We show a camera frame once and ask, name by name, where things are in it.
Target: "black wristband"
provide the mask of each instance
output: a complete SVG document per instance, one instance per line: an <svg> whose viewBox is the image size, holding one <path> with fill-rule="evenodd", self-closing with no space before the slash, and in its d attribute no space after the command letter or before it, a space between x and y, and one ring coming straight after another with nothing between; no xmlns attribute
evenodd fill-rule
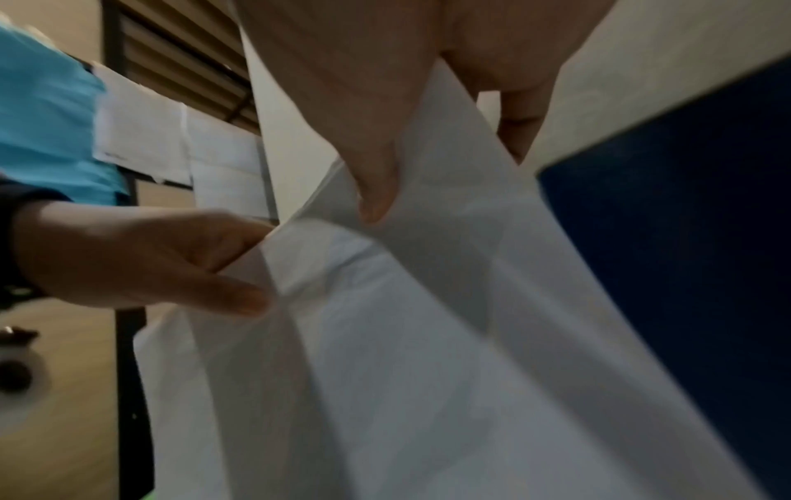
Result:
<svg viewBox="0 0 791 500"><path fill-rule="evenodd" d="M16 265L13 245L13 221L20 208L37 201L71 201L54 189L19 184L0 179L0 308L41 297L44 294L30 283Z"/></svg>

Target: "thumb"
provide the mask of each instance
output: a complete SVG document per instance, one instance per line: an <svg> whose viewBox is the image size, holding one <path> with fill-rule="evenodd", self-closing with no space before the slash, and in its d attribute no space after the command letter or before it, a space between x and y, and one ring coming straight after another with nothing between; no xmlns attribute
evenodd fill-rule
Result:
<svg viewBox="0 0 791 500"><path fill-rule="evenodd" d="M359 212L363 222L379 222L398 194L398 163L393 143L373 151L340 149L360 195Z"/></svg>
<svg viewBox="0 0 791 500"><path fill-rule="evenodd" d="M162 301L219 314L256 316L263 314L272 303L258 287L188 265L176 271L171 285L170 296L163 297Z"/></svg>

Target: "blue fabric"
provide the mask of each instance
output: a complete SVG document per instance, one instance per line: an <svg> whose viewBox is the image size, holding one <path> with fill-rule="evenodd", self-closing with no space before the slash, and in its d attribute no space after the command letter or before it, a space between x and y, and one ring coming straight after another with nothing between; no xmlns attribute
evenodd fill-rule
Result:
<svg viewBox="0 0 791 500"><path fill-rule="evenodd" d="M27 33L0 25L0 171L79 203L126 194L115 166L92 158L101 80Z"/></svg>
<svg viewBox="0 0 791 500"><path fill-rule="evenodd" d="M791 499L791 59L552 166L555 216L772 498Z"/></svg>

